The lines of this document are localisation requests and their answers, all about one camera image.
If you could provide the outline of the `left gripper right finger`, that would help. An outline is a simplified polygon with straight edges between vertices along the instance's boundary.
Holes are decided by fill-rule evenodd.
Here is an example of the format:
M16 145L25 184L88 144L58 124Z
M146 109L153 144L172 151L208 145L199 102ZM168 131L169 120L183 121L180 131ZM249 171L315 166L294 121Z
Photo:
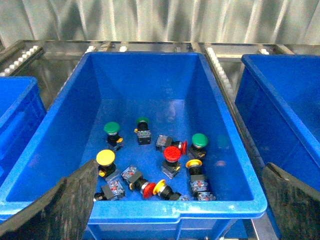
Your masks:
M274 163L262 170L267 200L283 240L320 238L320 192Z

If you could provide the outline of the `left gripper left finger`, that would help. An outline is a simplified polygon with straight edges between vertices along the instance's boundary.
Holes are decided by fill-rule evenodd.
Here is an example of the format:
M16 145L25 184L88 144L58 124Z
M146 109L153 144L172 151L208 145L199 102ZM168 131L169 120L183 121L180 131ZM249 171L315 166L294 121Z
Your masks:
M2 240L80 240L94 206L98 164L91 159L0 225Z

